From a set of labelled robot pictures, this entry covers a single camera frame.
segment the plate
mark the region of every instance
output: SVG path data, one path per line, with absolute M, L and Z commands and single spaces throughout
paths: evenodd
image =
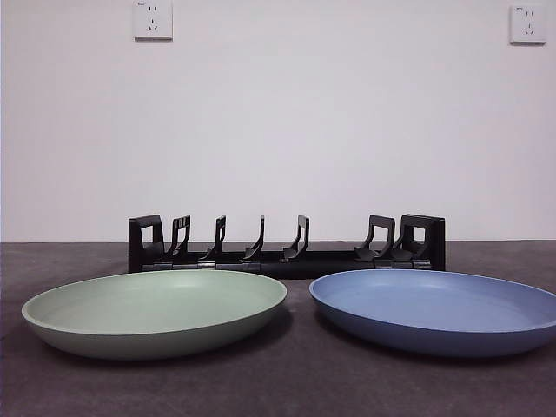
M 517 354 L 556 336 L 556 295 L 516 282 L 423 270 L 365 270 L 311 283 L 321 312 L 351 334 L 421 354 Z
M 51 289 L 22 308 L 55 348 L 113 360 L 161 359 L 238 341 L 273 317 L 280 282 L 232 271 L 114 275 Z

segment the dark gray table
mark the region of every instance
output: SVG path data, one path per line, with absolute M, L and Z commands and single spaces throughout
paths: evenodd
M 2 246 L 3 415 L 556 415 L 556 342 L 496 360 L 405 354 L 324 321 L 308 281 L 244 341 L 206 354 L 109 362 L 58 352 L 20 314 L 32 295 L 126 272 L 126 245 Z M 450 242 L 447 269 L 556 293 L 556 242 Z

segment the green plate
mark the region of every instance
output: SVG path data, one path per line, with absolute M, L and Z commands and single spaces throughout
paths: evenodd
M 266 276 L 184 270 L 114 275 L 54 288 L 27 301 L 25 320 L 72 354 L 161 359 L 218 348 L 267 324 L 286 287 Z

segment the plate rim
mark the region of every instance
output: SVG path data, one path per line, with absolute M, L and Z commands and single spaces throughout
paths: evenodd
M 131 332 L 131 333 L 83 332 L 83 331 L 77 331 L 75 329 L 64 328 L 64 327 L 61 327 L 61 326 L 51 325 L 51 324 L 45 323 L 43 321 L 39 321 L 39 320 L 33 318 L 28 312 L 29 305 L 34 300 L 46 295 L 47 293 L 56 291 L 59 288 L 64 288 L 64 287 L 69 287 L 69 286 L 72 286 L 72 285 L 82 284 L 84 282 L 100 281 L 100 280 L 106 280 L 106 279 L 110 279 L 110 278 L 129 276 L 129 275 L 147 275 L 147 274 L 171 275 L 171 274 L 190 274 L 190 273 L 193 273 L 193 272 L 196 272 L 197 274 L 199 274 L 199 273 L 200 274 L 211 274 L 211 273 L 213 274 L 214 272 L 216 272 L 217 274 L 231 273 L 231 274 L 239 274 L 239 275 L 252 275 L 252 276 L 256 276 L 257 278 L 264 278 L 268 281 L 273 282 L 273 284 L 278 284 L 278 288 L 281 289 L 281 295 L 278 297 L 279 301 L 275 302 L 272 306 L 270 306 L 268 308 L 264 308 L 264 309 L 259 309 L 252 314 L 246 314 L 246 315 L 243 315 L 241 317 L 234 318 L 233 320 L 211 323 L 211 324 L 208 324 L 206 326 L 198 326 L 198 327 L 195 327 L 195 328 L 181 328 L 181 329 L 176 329 L 176 330 L 163 330 L 163 331 L 155 331 L 155 332 Z M 214 327 L 217 327 L 217 326 L 221 326 L 221 325 L 224 325 L 224 324 L 231 324 L 231 323 L 234 323 L 234 322 L 237 322 L 237 321 L 242 321 L 242 320 L 248 319 L 250 317 L 254 317 L 258 314 L 265 313 L 269 310 L 272 310 L 273 308 L 276 308 L 277 306 L 279 306 L 280 304 L 282 304 L 284 302 L 287 295 L 288 295 L 288 289 L 282 282 L 280 282 L 278 280 L 275 280 L 273 278 L 269 278 L 265 275 L 253 274 L 253 273 L 250 273 L 250 272 L 229 271 L 229 270 L 211 270 L 211 269 L 190 269 L 190 270 L 188 270 L 188 269 L 179 269 L 179 270 L 169 270 L 169 271 L 146 271 L 146 272 L 135 272 L 135 273 L 132 273 L 132 274 L 117 274 L 117 275 L 100 276 L 100 277 L 91 278 L 91 279 L 88 279 L 88 280 L 80 280 L 80 281 L 76 281 L 76 282 L 70 282 L 68 284 L 63 284 L 63 285 L 60 285 L 58 287 L 48 289 L 46 291 L 43 291 L 42 293 L 39 293 L 39 294 L 29 298 L 22 305 L 21 314 L 22 314 L 23 318 L 29 324 L 37 326 L 39 328 L 44 328 L 44 329 L 56 331 L 58 333 L 79 334 L 79 335 L 83 335 L 83 336 L 107 336 L 107 337 L 110 337 L 110 336 L 150 336 L 150 335 L 157 335 L 157 334 L 174 334 L 174 333 L 182 333 L 182 332 L 188 332 L 188 331 L 194 331 L 194 330 L 208 329 L 208 328 L 214 328 Z
M 369 274 L 369 273 L 372 274 L 374 272 L 383 272 L 383 273 L 387 273 L 387 274 L 392 274 L 394 272 L 400 272 L 400 271 L 403 271 L 403 273 L 410 273 L 410 274 L 428 273 L 428 274 L 438 274 L 438 275 L 463 275 L 463 276 L 472 276 L 472 277 L 475 277 L 475 278 L 480 278 L 480 279 L 485 279 L 485 280 L 503 281 L 504 283 L 509 283 L 509 284 L 513 284 L 513 285 L 517 285 L 517 286 L 521 286 L 521 287 L 527 287 L 527 288 L 530 288 L 530 289 L 533 289 L 533 290 L 536 290 L 536 291 L 546 293 L 546 294 L 550 295 L 552 298 L 554 298 L 554 300 L 556 301 L 556 294 L 551 293 L 550 291 L 546 291 L 545 289 L 542 289 L 542 288 L 537 288 L 537 287 L 534 287 L 534 286 L 531 286 L 531 285 L 523 284 L 521 282 L 508 281 L 508 280 L 503 280 L 501 278 L 493 278 L 491 276 L 476 275 L 476 274 L 465 274 L 465 273 L 461 273 L 461 272 L 415 270 L 415 269 L 354 269 L 354 270 L 350 270 L 350 271 L 335 272 L 333 274 L 324 275 L 320 278 L 317 278 L 313 282 L 311 282 L 309 284 L 309 293 L 319 303 L 322 303 L 323 305 L 325 305 L 329 308 L 333 308 L 334 310 L 345 313 L 345 314 L 350 314 L 352 316 L 359 317 L 359 318 L 364 319 L 364 320 L 375 321 L 377 323 L 381 323 L 381 324 L 385 324 L 385 325 L 390 325 L 390 326 L 395 325 L 395 326 L 400 326 L 400 327 L 403 327 L 403 328 L 419 329 L 419 330 L 432 331 L 432 332 L 446 332 L 446 333 L 457 333 L 457 334 L 516 334 L 516 333 L 531 332 L 531 331 L 535 331 L 535 330 L 542 330 L 542 329 L 552 328 L 552 327 L 556 326 L 556 320 L 549 321 L 547 323 L 544 323 L 544 324 L 538 325 L 538 326 L 531 326 L 531 327 L 528 327 L 528 328 L 520 328 L 520 329 L 516 329 L 516 330 L 494 330 L 494 331 L 490 331 L 490 330 L 489 331 L 484 331 L 484 330 L 457 330 L 457 329 L 445 329 L 445 328 L 428 328 L 428 327 L 423 327 L 423 326 L 411 326 L 411 325 L 406 324 L 406 323 L 399 323 L 399 322 L 395 322 L 395 321 L 378 320 L 378 319 L 375 319 L 373 317 L 369 317 L 369 316 L 365 316 L 365 315 L 362 315 L 362 314 L 354 313 L 353 311 L 349 311 L 349 309 L 337 308 L 337 307 L 329 304 L 328 302 L 325 302 L 314 291 L 314 285 L 318 281 L 324 280 L 325 278 L 329 278 L 329 277 L 334 276 L 334 275 L 348 275 L 348 274 L 361 273 L 361 272 L 367 273 L 367 274 Z

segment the white wall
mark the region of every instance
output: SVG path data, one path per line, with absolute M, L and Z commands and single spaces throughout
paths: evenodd
M 513 47 L 504 0 L 174 0 L 172 43 L 135 43 L 131 3 L 3 1 L 6 242 L 153 213 L 194 240 L 220 214 L 229 240 L 260 214 L 268 240 L 298 214 L 358 240 L 407 212 L 556 238 L 555 4 L 548 44 Z

